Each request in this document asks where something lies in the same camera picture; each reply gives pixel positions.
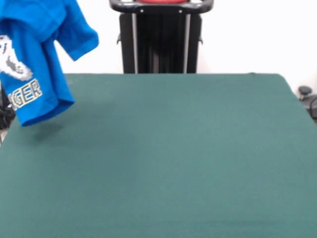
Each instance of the blue t-shirt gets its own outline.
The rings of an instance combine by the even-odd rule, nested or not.
[[[55,117],[74,103],[54,40],[77,60],[98,46],[98,35],[85,21],[76,0],[4,2],[0,5],[0,79],[20,123],[32,125]],[[17,7],[29,10],[18,11]],[[51,16],[61,17],[48,20]]]

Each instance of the green table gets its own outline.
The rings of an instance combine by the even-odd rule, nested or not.
[[[278,75],[68,75],[0,148],[0,238],[317,238],[317,131]]]

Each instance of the fabric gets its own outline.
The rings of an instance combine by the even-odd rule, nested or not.
[[[0,148],[1,238],[317,238],[316,125],[281,76],[66,77],[76,104]]]
[[[77,1],[5,0],[0,19],[0,77],[21,125],[33,125],[67,110],[74,98],[54,40],[73,60],[99,44]]]

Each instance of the graphic print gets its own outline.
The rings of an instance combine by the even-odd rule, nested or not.
[[[12,41],[7,35],[0,35],[0,72],[20,81],[28,81],[33,76],[33,72],[17,59]]]

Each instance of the red object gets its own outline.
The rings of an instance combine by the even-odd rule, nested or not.
[[[154,3],[154,4],[175,4],[187,2],[187,0],[139,0],[144,3]]]

